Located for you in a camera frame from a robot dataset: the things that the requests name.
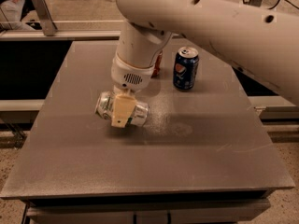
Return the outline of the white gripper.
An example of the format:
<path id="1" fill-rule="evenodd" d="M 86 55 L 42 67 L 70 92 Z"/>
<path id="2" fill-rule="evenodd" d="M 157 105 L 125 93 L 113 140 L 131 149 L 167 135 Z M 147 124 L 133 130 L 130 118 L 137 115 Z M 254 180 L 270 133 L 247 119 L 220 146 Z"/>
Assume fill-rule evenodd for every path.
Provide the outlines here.
<path id="1" fill-rule="evenodd" d="M 137 92 L 148 87 L 154 69 L 154 63 L 149 60 L 145 66 L 130 64 L 118 53 L 115 54 L 111 67 L 111 77 L 114 86 L 120 90 Z M 124 128 L 136 105 L 136 98 L 129 91 L 115 95 L 113 101 L 111 125 Z"/>

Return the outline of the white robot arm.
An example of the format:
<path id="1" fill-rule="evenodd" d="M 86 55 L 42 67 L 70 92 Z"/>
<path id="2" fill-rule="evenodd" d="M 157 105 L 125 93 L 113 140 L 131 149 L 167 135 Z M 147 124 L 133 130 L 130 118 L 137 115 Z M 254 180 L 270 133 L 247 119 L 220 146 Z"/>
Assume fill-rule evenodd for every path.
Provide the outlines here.
<path id="1" fill-rule="evenodd" d="M 299 17 L 225 0 L 116 0 L 125 18 L 112 65 L 112 124 L 124 127 L 172 34 L 299 105 Z"/>

